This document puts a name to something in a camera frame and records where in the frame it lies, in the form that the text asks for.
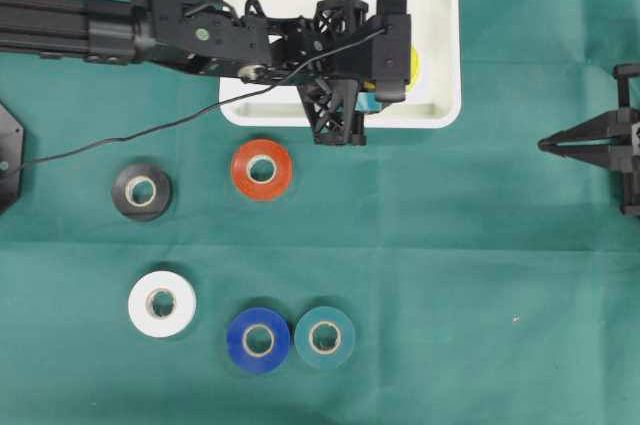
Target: red tape roll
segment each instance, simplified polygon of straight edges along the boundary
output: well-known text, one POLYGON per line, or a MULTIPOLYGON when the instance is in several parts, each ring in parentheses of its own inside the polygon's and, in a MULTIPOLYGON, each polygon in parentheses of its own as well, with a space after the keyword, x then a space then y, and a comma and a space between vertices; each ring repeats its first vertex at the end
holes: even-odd
POLYGON ((268 201, 282 195, 293 178, 293 162, 284 148, 273 140, 259 138, 242 145, 231 160, 231 179, 236 188, 251 200, 268 201), (274 168, 265 181, 251 177, 251 167, 259 160, 267 160, 274 168))

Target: blue tape roll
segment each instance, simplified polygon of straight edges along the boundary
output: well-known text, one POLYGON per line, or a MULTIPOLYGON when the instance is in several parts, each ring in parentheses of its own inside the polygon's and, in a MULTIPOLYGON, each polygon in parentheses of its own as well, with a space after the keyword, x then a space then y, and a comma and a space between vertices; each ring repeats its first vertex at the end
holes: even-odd
POLYGON ((249 308, 233 319, 227 330, 227 350, 233 363, 251 373, 266 373, 280 365, 291 347, 289 326, 284 319, 268 308, 249 308), (266 329, 271 346, 263 353, 253 352, 247 345, 249 332, 266 329))
POLYGON ((298 321, 294 341, 298 354, 305 362, 312 367, 329 370, 340 366, 351 356, 356 344, 356 331, 349 317, 337 308, 317 307, 298 321), (333 349, 322 350, 313 343, 315 330, 323 325, 336 330, 333 349))

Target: green tablecloth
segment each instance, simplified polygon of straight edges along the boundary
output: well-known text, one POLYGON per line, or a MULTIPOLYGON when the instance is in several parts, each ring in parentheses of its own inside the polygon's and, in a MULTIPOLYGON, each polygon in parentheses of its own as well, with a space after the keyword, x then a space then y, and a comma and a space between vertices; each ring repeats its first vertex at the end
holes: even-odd
MULTIPOLYGON (((635 423, 640 222, 617 211, 618 177, 536 142, 617 106, 610 70, 640 60, 639 4, 461 0, 464 110, 446 129, 370 130, 366 148, 334 149, 216 112, 26 172, 0 217, 0 422, 635 423), (255 136, 295 161, 274 203, 229 180, 233 151, 255 136), (140 158, 175 187, 147 224, 110 199, 140 158), (199 300, 189 329, 161 341, 126 306, 157 268, 186 276, 199 300), (227 358, 226 325, 245 307, 295 323, 320 303, 357 328, 338 370, 291 353, 255 377, 227 358)), ((0 70, 27 157, 217 94, 215 80, 152 65, 0 55, 0 70)))

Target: white tray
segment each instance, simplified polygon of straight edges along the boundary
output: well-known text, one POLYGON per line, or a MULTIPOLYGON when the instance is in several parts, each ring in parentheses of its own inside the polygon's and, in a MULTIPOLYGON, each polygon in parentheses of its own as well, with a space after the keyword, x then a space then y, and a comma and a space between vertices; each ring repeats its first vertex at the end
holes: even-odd
MULTIPOLYGON (((244 10, 246 0, 226 0, 244 10)), ((260 0, 269 17, 311 18, 319 0, 260 0)), ((369 3, 375 12, 376 0, 369 3)), ((441 128, 452 123, 462 106, 458 0, 408 0, 412 43, 420 57, 420 76, 404 103, 368 115, 368 127, 441 128)), ((220 99, 258 90, 237 79, 220 80, 220 99)), ((245 126, 308 126, 295 87, 280 87, 261 96, 222 107, 225 117, 245 126)))

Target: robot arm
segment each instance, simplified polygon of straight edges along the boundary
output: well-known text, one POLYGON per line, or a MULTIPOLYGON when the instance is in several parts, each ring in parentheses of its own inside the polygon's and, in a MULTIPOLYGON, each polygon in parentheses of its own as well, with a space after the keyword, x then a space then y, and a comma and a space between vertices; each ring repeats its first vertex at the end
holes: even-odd
POLYGON ((152 62, 210 77, 275 85, 309 58, 320 58, 283 85, 297 86, 316 143, 364 145, 361 91, 382 107, 405 99, 411 17, 406 0, 378 0, 366 18, 360 0, 318 2, 313 18, 267 17, 257 0, 238 16, 222 0, 0 0, 0 51, 89 63, 152 62))

